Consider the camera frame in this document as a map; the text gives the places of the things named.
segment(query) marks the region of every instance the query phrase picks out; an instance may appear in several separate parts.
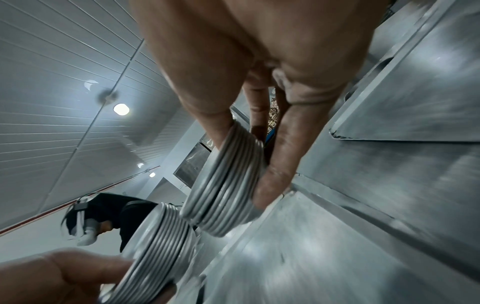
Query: white paneled ceiling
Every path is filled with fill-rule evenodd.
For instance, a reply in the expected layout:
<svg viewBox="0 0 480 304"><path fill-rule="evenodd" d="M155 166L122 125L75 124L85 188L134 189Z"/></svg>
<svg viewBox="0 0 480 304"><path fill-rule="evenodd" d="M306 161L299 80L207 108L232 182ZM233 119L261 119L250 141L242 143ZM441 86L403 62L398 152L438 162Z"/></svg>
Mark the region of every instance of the white paneled ceiling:
<svg viewBox="0 0 480 304"><path fill-rule="evenodd" d="M0 0L0 229L160 165L192 122L127 0Z"/></svg>

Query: round ceiling light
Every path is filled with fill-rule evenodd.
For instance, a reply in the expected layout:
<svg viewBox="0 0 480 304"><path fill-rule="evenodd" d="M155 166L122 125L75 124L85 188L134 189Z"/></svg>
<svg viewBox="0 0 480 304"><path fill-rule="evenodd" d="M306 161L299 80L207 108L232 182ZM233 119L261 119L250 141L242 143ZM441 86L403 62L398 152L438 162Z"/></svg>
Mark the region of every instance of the round ceiling light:
<svg viewBox="0 0 480 304"><path fill-rule="evenodd" d="M113 111L120 116L123 116L130 112L130 108L126 104L117 104L113 107Z"/></svg>

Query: hand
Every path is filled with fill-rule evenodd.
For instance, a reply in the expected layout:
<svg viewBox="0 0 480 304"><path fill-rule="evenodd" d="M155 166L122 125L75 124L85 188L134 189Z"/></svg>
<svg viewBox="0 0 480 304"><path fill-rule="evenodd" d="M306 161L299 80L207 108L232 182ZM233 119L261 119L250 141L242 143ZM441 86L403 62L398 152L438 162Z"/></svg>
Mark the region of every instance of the hand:
<svg viewBox="0 0 480 304"><path fill-rule="evenodd" d="M132 261L78 249L57 250L0 264L2 303L96 303L100 285L119 283ZM168 288L155 302L174 295Z"/></svg>
<svg viewBox="0 0 480 304"><path fill-rule="evenodd" d="M265 138L268 86L283 102L275 147L253 203L290 184L328 112L362 66L387 0L132 0L157 62L219 147L243 87L251 131Z"/></svg>

